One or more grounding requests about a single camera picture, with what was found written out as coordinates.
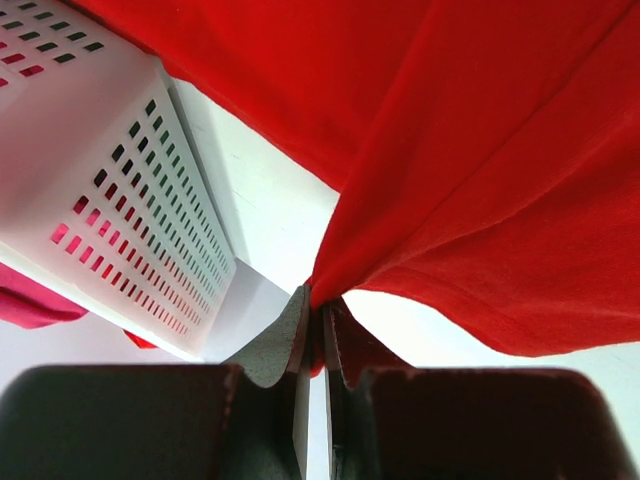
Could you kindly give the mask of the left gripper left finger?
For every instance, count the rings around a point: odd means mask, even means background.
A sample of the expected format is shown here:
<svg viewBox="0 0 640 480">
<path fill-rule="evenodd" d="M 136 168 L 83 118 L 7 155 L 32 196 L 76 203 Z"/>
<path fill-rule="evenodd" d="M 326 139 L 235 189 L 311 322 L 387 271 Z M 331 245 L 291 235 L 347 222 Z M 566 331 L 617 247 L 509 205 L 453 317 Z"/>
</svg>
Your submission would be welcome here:
<svg viewBox="0 0 640 480">
<path fill-rule="evenodd" d="M 5 479 L 301 479 L 310 289 L 220 364 L 49 365 L 1 398 Z"/>
</svg>

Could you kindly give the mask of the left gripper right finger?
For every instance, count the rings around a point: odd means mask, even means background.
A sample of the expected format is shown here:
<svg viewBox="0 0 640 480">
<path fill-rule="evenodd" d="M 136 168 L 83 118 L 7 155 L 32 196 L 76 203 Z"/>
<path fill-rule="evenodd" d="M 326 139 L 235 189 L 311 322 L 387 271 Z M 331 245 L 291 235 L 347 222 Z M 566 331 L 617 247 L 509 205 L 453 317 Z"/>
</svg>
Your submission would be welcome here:
<svg viewBox="0 0 640 480">
<path fill-rule="evenodd" d="M 322 309 L 335 479 L 621 479 L 625 446 L 583 375 L 416 368 Z"/>
</svg>

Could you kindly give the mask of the white plastic basket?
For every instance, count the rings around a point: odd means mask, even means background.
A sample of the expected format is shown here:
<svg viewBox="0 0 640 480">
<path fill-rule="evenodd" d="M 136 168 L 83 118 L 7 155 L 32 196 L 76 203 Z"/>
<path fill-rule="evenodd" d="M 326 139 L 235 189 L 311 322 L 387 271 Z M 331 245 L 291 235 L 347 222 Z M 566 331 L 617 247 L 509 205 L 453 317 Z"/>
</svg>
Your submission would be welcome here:
<svg viewBox="0 0 640 480">
<path fill-rule="evenodd" d="M 1 5 L 1 260 L 191 361 L 236 271 L 163 70 L 58 1 Z"/>
</svg>

